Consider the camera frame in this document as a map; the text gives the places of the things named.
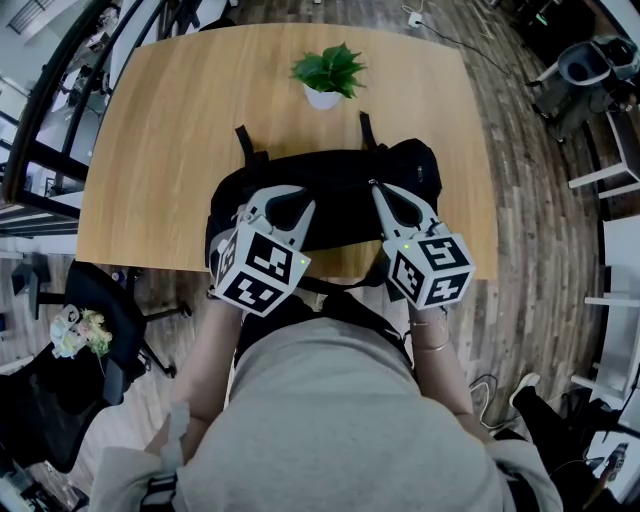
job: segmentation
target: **black bag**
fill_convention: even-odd
[[[379,240],[382,227],[371,194],[371,181],[402,187],[427,201],[437,212],[442,184],[435,155],[418,139],[409,139],[387,148],[376,144],[369,116],[360,113],[365,150],[318,151],[269,160],[266,152],[256,153],[244,126],[236,129],[246,165],[227,176],[211,199],[207,221],[205,262],[209,245],[219,233],[235,226],[235,214],[256,190],[275,185],[297,185],[307,192],[292,200],[274,202],[269,221],[288,228],[307,204],[309,196],[316,210],[302,251],[331,249]],[[402,220],[415,225],[413,208],[403,201],[394,204]]]

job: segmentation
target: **sneaker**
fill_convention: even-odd
[[[528,373],[524,377],[522,377],[522,379],[520,380],[520,384],[518,384],[516,390],[509,397],[509,405],[513,407],[513,399],[518,393],[520,393],[520,391],[529,386],[536,387],[536,384],[538,382],[540,382],[540,375],[538,375],[537,373]]]

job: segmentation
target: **black strap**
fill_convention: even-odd
[[[360,128],[362,129],[364,145],[369,151],[375,151],[378,148],[378,144],[376,144],[376,139],[371,129],[371,119],[369,119],[369,114],[366,112],[360,112]]]
[[[240,141],[240,145],[242,146],[245,163],[247,165],[253,163],[255,159],[255,151],[253,149],[253,144],[251,144],[251,138],[249,137],[247,129],[244,127],[244,125],[236,128],[236,135],[238,136],[238,140]]]
[[[540,512],[536,493],[522,476],[512,475],[515,480],[507,478],[509,490],[513,496],[517,512]]]
[[[250,198],[259,187],[261,177],[260,168],[269,162],[269,154],[266,151],[256,151],[253,149],[251,137],[244,125],[236,128],[236,135],[242,146],[245,160],[245,172],[242,176],[242,191],[245,197]]]
[[[178,475],[169,473],[151,478],[147,484],[147,494],[140,502],[140,512],[175,512],[171,501],[176,495]]]
[[[381,284],[382,283],[378,282],[377,280],[371,282],[369,276],[365,277],[355,284],[329,283],[328,281],[323,281],[322,279],[318,279],[317,277],[305,276],[300,279],[298,288],[302,288],[303,290],[307,290],[309,292],[318,293],[320,295],[331,295],[332,293],[340,293],[346,290],[351,290],[352,288],[360,288],[361,286],[376,287],[380,286]]]

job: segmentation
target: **wooden table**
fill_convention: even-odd
[[[305,51],[342,42],[368,69],[358,98],[332,110],[289,78]],[[271,158],[359,149],[358,112],[378,142],[417,137],[438,159],[440,217],[464,235],[476,278],[495,279],[497,236],[489,163],[473,91],[457,50],[420,39],[319,24],[251,25],[136,50],[105,116],[80,217],[82,261],[205,270],[204,231],[220,181],[244,165],[245,125]],[[311,254],[310,274],[359,277],[379,242]]]

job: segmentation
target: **wrist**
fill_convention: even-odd
[[[229,302],[226,302],[218,297],[216,300],[203,301],[205,306],[206,315],[214,317],[216,322],[230,321],[242,321],[242,309]]]
[[[436,352],[449,342],[447,315],[441,308],[409,312],[411,343],[415,349]]]

